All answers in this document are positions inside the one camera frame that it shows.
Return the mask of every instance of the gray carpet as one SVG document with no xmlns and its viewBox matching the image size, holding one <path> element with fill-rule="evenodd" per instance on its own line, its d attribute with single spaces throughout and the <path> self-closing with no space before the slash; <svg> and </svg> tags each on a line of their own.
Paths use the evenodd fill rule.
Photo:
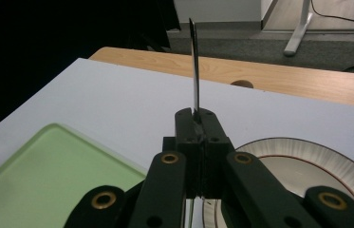
<svg viewBox="0 0 354 228">
<path fill-rule="evenodd" d="M 169 52 L 191 54 L 189 38 L 171 38 L 170 44 Z M 354 42 L 302 41 L 293 57 L 283 55 L 286 45 L 287 40 L 199 39 L 198 51 L 206 57 L 354 72 Z"/>
</svg>

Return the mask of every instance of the green cutting mat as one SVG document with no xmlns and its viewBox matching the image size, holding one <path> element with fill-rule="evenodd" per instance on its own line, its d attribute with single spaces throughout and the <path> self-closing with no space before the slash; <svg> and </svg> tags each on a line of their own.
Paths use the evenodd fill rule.
<svg viewBox="0 0 354 228">
<path fill-rule="evenodd" d="M 0 167 L 0 227 L 63 227 L 89 190 L 126 191 L 144 174 L 58 124 L 40 130 Z"/>
</svg>

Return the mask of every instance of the dark background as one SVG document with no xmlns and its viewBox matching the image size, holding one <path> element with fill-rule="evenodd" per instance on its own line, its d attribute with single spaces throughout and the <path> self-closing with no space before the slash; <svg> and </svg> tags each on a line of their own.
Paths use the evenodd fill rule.
<svg viewBox="0 0 354 228">
<path fill-rule="evenodd" d="M 0 121 L 77 58 L 102 47 L 161 51 L 167 29 L 180 29 L 173 1 L 0 0 Z"/>
</svg>

